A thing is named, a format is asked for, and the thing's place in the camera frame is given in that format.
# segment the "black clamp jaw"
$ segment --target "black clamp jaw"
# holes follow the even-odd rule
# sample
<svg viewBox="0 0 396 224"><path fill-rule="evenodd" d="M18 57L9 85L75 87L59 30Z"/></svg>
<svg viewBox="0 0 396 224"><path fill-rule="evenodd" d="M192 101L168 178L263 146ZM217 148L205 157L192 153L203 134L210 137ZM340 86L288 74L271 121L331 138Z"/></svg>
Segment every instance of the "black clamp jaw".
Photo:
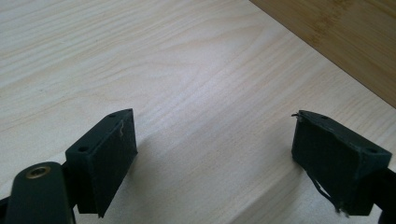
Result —
<svg viewBox="0 0 396 224"><path fill-rule="evenodd" d="M368 216L374 203L379 223L396 223L396 174L391 153L342 124L309 111L294 114L292 157L336 211Z"/></svg>
<svg viewBox="0 0 396 224"><path fill-rule="evenodd" d="M132 109L103 118L66 150L66 162L42 162L21 171L11 196L0 201L0 224L76 223L103 217L137 154Z"/></svg>

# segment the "bamboo surface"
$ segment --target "bamboo surface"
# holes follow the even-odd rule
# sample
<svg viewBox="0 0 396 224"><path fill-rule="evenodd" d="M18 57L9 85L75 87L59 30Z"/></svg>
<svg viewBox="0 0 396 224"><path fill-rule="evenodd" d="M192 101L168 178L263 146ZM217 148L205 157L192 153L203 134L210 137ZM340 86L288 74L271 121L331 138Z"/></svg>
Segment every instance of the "bamboo surface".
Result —
<svg viewBox="0 0 396 224"><path fill-rule="evenodd" d="M396 107L396 1L251 2Z"/></svg>
<svg viewBox="0 0 396 224"><path fill-rule="evenodd" d="M0 198L129 107L139 154L105 218L75 209L78 223L379 217L334 212L291 159L290 115L321 113L395 153L396 110L249 1L0 3Z"/></svg>

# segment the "wooden table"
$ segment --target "wooden table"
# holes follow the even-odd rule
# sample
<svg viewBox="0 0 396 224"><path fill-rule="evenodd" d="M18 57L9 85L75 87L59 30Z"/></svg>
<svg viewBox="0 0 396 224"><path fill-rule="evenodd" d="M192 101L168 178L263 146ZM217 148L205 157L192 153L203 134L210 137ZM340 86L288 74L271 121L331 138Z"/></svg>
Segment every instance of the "wooden table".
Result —
<svg viewBox="0 0 396 224"><path fill-rule="evenodd" d="M378 219L319 195L291 159L290 115L327 115L396 153L396 110L249 1L4 1L0 50L0 198L132 107L139 154L105 218L78 223Z"/></svg>

